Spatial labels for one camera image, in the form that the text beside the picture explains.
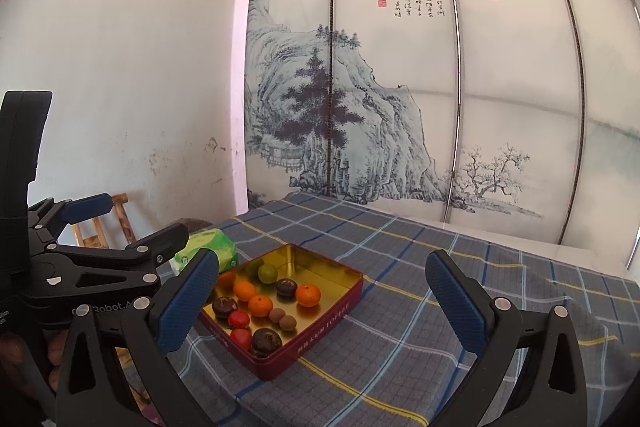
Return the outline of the person's left hand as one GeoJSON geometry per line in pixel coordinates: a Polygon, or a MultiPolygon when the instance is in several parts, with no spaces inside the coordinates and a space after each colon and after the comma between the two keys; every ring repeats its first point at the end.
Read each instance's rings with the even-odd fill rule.
{"type": "MultiPolygon", "coordinates": [[[[58,389],[58,380],[60,379],[61,364],[65,343],[67,339],[67,331],[51,333],[47,335],[49,340],[48,359],[52,366],[48,377],[49,386],[58,389]]],[[[1,336],[1,367],[8,375],[9,380],[17,385],[18,389],[27,393],[32,393],[32,388],[26,381],[26,364],[32,357],[25,341],[14,334],[3,334],[1,336]]]]}

